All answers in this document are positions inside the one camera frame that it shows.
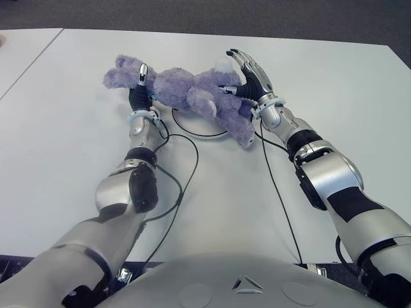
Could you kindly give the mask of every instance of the purple teddy bear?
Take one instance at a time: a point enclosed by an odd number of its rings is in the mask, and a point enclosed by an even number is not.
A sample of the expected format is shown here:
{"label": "purple teddy bear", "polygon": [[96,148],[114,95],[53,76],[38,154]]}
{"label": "purple teddy bear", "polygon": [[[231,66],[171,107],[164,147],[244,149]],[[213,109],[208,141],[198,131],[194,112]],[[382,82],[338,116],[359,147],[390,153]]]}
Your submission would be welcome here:
{"label": "purple teddy bear", "polygon": [[[116,68],[104,76],[107,88],[136,87],[142,61],[119,55]],[[196,76],[181,68],[156,73],[148,68],[148,92],[166,106],[183,112],[195,112],[206,119],[213,119],[247,148],[254,140],[254,126],[250,122],[252,102],[224,94],[219,85],[241,85],[228,58],[220,58],[215,67]]]}

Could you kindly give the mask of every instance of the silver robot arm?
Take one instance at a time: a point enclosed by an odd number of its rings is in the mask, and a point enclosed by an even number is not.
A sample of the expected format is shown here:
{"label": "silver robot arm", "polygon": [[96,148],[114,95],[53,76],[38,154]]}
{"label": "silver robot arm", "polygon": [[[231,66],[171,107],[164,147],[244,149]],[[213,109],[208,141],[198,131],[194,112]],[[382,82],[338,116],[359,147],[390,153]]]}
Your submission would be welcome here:
{"label": "silver robot arm", "polygon": [[284,107],[285,101],[273,93],[270,80],[249,55],[237,49],[227,54],[239,63],[247,83],[222,90],[258,102],[254,117],[287,147],[310,203],[329,212],[369,296],[389,306],[409,304],[411,226],[364,194],[356,166]]}
{"label": "silver robot arm", "polygon": [[147,66],[130,90],[131,146],[124,161],[96,191],[99,216],[74,226],[49,250],[0,284],[0,307],[61,307],[79,286],[90,290],[115,276],[158,201],[155,152],[164,126],[146,95]]}

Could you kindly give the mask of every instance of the black cable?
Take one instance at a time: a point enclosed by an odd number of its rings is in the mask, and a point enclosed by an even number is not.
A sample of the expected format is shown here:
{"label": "black cable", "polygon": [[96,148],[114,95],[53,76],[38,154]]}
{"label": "black cable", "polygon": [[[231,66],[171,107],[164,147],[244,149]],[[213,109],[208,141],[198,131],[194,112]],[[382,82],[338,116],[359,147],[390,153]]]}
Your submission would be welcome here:
{"label": "black cable", "polygon": [[197,136],[197,137],[213,138],[213,137],[222,136],[222,135],[224,135],[225,133],[227,133],[227,130],[225,130],[225,131],[222,132],[222,133],[216,133],[215,135],[201,135],[201,134],[199,134],[199,133],[193,133],[193,132],[185,129],[184,127],[182,127],[182,125],[176,120],[175,115],[174,115],[174,110],[176,110],[176,109],[174,109],[174,108],[171,109],[171,116],[173,117],[174,123],[175,123],[179,128],[181,128],[182,130],[184,130],[186,133],[189,133],[190,135]]}
{"label": "black cable", "polygon": [[269,143],[269,144],[271,144],[271,145],[273,145],[273,146],[276,146],[277,148],[282,149],[283,151],[285,151],[285,152],[288,154],[288,150],[287,150],[285,147],[280,146],[280,145],[277,144],[277,143],[274,143],[274,142],[272,142],[272,141],[269,141],[269,140],[263,138],[262,136],[258,135],[258,132],[254,132],[254,133],[255,133],[256,136],[259,137],[262,141],[265,141],[265,142],[267,142],[267,143]]}
{"label": "black cable", "polygon": [[166,129],[167,136],[166,136],[166,137],[163,137],[163,136],[161,135],[161,132],[159,132],[160,136],[161,136],[163,139],[166,139],[166,141],[164,141],[162,144],[160,144],[158,147],[156,147],[156,148],[154,149],[154,151],[153,151],[154,153],[157,152],[159,149],[161,149],[163,146],[165,146],[165,145],[167,144],[167,142],[169,141],[169,139],[170,139],[170,131],[168,130],[168,127],[164,124],[164,122],[163,122],[162,120],[160,120],[160,122],[161,122],[161,124],[164,126],[164,128]]}
{"label": "black cable", "polygon": [[160,249],[161,244],[162,244],[162,243],[164,242],[164,240],[167,238],[167,235],[169,234],[169,232],[170,232],[170,230],[171,230],[171,228],[172,228],[172,226],[173,226],[173,224],[174,224],[175,218],[177,217],[177,213],[178,213],[178,211],[179,211],[179,209],[180,209],[180,205],[181,205],[182,199],[183,199],[183,197],[184,197],[184,195],[185,195],[185,193],[186,193],[186,189],[187,189],[187,187],[188,187],[191,179],[193,178],[194,173],[195,173],[195,171],[197,170],[197,166],[198,166],[198,156],[199,156],[199,155],[198,155],[198,148],[197,148],[197,146],[195,145],[195,143],[194,143],[190,138],[188,138],[188,137],[186,137],[186,136],[184,136],[184,135],[180,135],[180,134],[177,134],[177,133],[170,134],[169,131],[168,131],[168,129],[167,129],[167,126],[164,124],[164,122],[161,121],[161,123],[162,123],[162,124],[164,125],[164,127],[166,128],[166,131],[167,131],[167,137],[166,137],[166,138],[167,138],[167,140],[166,140],[164,143],[162,143],[162,144],[156,149],[156,151],[159,150],[159,149],[160,149],[161,147],[163,147],[164,145],[166,145],[171,136],[182,137],[182,138],[187,139],[187,140],[188,140],[190,143],[192,143],[192,145],[194,146],[194,149],[195,149],[195,151],[196,151],[196,162],[195,162],[195,166],[194,166],[194,168],[193,168],[193,172],[191,172],[190,178],[188,179],[188,181],[187,181],[186,185],[184,186],[184,189],[183,189],[183,190],[182,190],[182,186],[181,186],[180,182],[175,178],[175,176],[173,176],[171,173],[169,173],[167,170],[165,170],[164,168],[162,168],[160,165],[157,164],[157,167],[159,168],[159,170],[162,171],[162,172],[163,172],[165,175],[167,175],[168,177],[170,177],[170,178],[178,185],[180,192],[179,192],[179,197],[177,198],[174,206],[172,206],[170,209],[168,209],[166,212],[162,213],[161,215],[158,215],[158,216],[156,216],[156,217],[149,218],[149,219],[146,219],[146,220],[143,221],[142,228],[144,228],[148,222],[161,219],[161,218],[163,218],[164,216],[166,216],[166,215],[168,215],[169,213],[171,213],[171,212],[175,209],[175,212],[174,212],[174,215],[173,215],[173,219],[171,220],[171,223],[170,223],[170,225],[169,225],[166,233],[163,235],[160,243],[156,246],[155,250],[150,254],[150,256],[147,258],[147,260],[145,260],[145,262],[144,262],[143,265],[140,267],[140,269],[138,270],[138,272],[136,273],[136,275],[134,275],[135,278],[137,278],[137,277],[141,274],[141,272],[142,272],[142,270],[144,269],[144,267],[150,262],[151,258],[152,258],[152,257],[155,255],[155,253]]}
{"label": "black cable", "polygon": [[283,199],[281,197],[281,194],[278,190],[277,184],[276,184],[276,182],[274,180],[274,177],[272,175],[270,163],[268,162],[267,152],[265,151],[265,145],[264,145],[265,140],[264,140],[264,137],[263,137],[263,122],[262,121],[259,123],[259,129],[260,129],[261,137],[262,137],[261,142],[263,143],[263,152],[264,152],[265,162],[267,163],[267,167],[268,167],[268,171],[270,172],[272,183],[274,184],[274,187],[275,187],[275,190],[277,191],[277,194],[278,194],[278,197],[280,199],[281,205],[283,206],[284,214],[285,214],[285,217],[287,218],[288,226],[290,227],[291,234],[293,235],[295,247],[297,249],[298,257],[300,259],[300,265],[302,265],[302,258],[301,258],[300,248],[298,247],[297,240],[295,239],[294,231],[293,231],[293,228],[291,227],[291,223],[290,223],[290,218],[288,218],[287,210],[285,209]]}
{"label": "black cable", "polygon": [[350,267],[350,265],[347,263],[347,261],[344,259],[344,257],[342,256],[341,253],[341,238],[340,236],[337,236],[337,238],[335,239],[335,251],[337,253],[338,258],[341,261],[341,264],[345,266],[345,268],[355,276],[355,278],[358,278],[359,273],[353,269],[352,267]]}
{"label": "black cable", "polygon": [[186,189],[187,189],[188,185],[190,184],[191,179],[193,178],[195,171],[197,170],[197,166],[198,166],[198,148],[197,148],[197,146],[195,145],[195,143],[194,143],[190,138],[188,138],[188,137],[186,137],[186,136],[184,136],[184,135],[180,135],[180,134],[177,134],[177,133],[173,133],[173,134],[170,135],[170,137],[173,137],[173,136],[182,137],[182,138],[187,139],[189,142],[191,142],[191,144],[192,144],[193,147],[195,148],[196,157],[197,157],[197,158],[196,158],[196,162],[195,162],[195,166],[194,166],[194,169],[193,169],[193,171],[191,172],[191,175],[190,175],[190,177],[189,177],[189,179],[188,179],[188,181],[187,181],[186,186],[184,186],[184,189],[183,189],[183,190],[181,189],[181,184],[180,184],[180,182],[179,182],[173,175],[166,173],[166,175],[168,175],[172,180],[174,180],[174,182],[175,182],[175,183],[178,185],[178,187],[180,188],[180,194],[181,194],[181,196],[179,195],[179,197],[177,198],[177,201],[176,201],[176,203],[174,204],[174,206],[172,206],[172,207],[169,208],[166,212],[164,212],[164,213],[162,213],[162,214],[160,214],[160,215],[158,215],[158,216],[156,216],[156,217],[152,217],[152,218],[146,219],[146,220],[144,221],[145,223],[149,223],[149,222],[151,222],[151,221],[155,221],[155,220],[158,220],[158,219],[160,219],[160,218],[163,218],[164,216],[168,215],[170,212],[172,212],[172,211],[178,206],[177,204],[178,204],[179,199],[180,199],[180,198],[182,199],[182,197],[183,197],[184,194],[186,193]]}

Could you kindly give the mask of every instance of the triangle logo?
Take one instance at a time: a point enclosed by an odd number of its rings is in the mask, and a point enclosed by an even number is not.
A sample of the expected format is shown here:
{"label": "triangle logo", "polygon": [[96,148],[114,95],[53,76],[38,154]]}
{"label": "triangle logo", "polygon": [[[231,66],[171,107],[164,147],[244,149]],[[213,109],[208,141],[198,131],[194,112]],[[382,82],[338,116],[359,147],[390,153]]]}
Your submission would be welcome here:
{"label": "triangle logo", "polygon": [[231,288],[238,294],[262,294],[264,288],[246,275],[240,275]]}

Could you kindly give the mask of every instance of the white table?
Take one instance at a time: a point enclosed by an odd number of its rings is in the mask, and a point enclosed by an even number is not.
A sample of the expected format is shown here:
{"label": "white table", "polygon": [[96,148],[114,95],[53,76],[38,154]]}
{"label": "white table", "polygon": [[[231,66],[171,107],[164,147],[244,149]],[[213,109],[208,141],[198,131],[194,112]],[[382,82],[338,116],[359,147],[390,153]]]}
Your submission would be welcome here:
{"label": "white table", "polygon": [[62,29],[0,30],[0,98]]}
{"label": "white table", "polygon": [[[388,47],[64,30],[0,102],[0,254],[35,256],[77,222],[97,215],[95,188],[129,143],[127,92],[101,84],[118,54],[137,56],[157,71],[177,66],[200,73],[230,47],[250,53],[294,114],[358,166],[371,198],[411,223],[411,75]],[[181,132],[170,110],[161,110],[171,131]],[[153,261],[239,251],[297,262],[261,143],[247,151],[230,138],[196,143],[198,171]],[[336,261],[331,218],[308,203],[286,155],[267,148],[303,261]],[[194,159],[188,142],[177,139],[159,154],[159,163],[182,182]],[[158,177],[156,213],[177,195],[172,182]],[[150,224],[128,260],[145,260],[169,221]]]}

